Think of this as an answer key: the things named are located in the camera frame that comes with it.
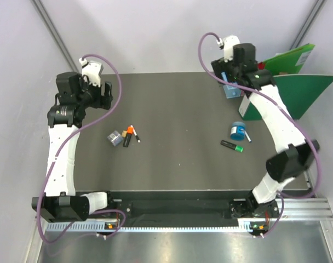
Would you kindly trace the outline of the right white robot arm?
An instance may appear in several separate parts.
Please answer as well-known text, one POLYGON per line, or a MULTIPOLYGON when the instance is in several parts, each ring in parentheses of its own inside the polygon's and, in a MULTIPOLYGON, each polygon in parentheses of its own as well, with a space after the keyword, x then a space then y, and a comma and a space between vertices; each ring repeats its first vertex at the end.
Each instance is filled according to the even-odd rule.
POLYGON ((253 44, 221 43, 220 48, 224 56, 211 63, 214 74, 226 82, 249 88, 245 95, 261 115, 277 152, 266 161, 266 174, 246 198, 248 213, 258 217, 273 203, 278 192, 309 168, 319 144, 316 140, 309 142, 295 127, 273 75, 258 67, 253 44))

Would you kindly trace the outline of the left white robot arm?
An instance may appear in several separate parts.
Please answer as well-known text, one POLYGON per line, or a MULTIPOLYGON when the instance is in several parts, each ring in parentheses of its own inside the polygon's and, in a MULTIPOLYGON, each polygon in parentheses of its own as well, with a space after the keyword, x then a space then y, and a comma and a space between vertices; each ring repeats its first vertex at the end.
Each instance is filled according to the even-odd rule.
POLYGON ((54 105, 47 113, 50 136, 47 171, 50 177, 43 197, 32 199, 47 222, 85 221, 97 210, 103 217, 114 214, 116 205, 104 192, 79 196, 74 187, 75 152, 86 109, 109 110, 113 96, 109 82, 100 73, 83 71, 57 75, 54 105))

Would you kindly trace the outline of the green ring binder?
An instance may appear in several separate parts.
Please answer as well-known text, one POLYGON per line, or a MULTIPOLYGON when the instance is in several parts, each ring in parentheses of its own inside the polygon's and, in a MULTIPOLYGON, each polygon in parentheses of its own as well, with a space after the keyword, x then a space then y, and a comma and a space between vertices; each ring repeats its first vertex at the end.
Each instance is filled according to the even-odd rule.
POLYGON ((260 69, 273 75, 280 97, 294 120, 300 119, 333 82, 333 75, 300 74, 302 64, 294 61, 263 61, 260 69))

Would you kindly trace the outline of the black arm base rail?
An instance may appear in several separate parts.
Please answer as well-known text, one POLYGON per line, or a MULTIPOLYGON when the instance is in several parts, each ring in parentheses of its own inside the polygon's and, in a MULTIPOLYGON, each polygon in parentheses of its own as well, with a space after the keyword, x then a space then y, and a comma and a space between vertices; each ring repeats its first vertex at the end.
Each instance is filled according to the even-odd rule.
POLYGON ((131 225, 223 226, 235 219, 279 215, 278 205, 248 204, 248 190, 111 191, 109 210, 125 212, 131 225))

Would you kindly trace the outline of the clear paper clip jar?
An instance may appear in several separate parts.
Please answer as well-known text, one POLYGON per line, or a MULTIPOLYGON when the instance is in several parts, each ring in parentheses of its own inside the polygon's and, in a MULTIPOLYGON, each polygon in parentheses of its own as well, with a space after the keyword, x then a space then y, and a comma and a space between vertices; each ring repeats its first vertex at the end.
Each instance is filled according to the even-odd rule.
POLYGON ((123 137, 121 136, 121 134, 118 131, 113 131, 108 137, 107 139, 109 140, 109 142, 113 145, 113 146, 117 146, 119 145, 122 141, 123 141, 123 137))

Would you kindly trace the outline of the light blue drawer bin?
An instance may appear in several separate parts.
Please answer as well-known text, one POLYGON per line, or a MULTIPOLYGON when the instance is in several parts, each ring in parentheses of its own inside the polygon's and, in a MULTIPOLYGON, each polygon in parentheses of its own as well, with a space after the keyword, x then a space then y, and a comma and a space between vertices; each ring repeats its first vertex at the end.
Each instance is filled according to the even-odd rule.
MULTIPOLYGON (((229 80, 227 79, 227 76, 226 76, 225 72, 222 72, 221 76, 222 76, 223 81, 229 82, 229 80)), ((227 99, 238 98, 242 94, 242 90, 241 89, 233 87, 233 86, 228 85, 228 84, 224 84, 223 85, 223 90, 225 92, 225 96, 226 96, 227 99)))

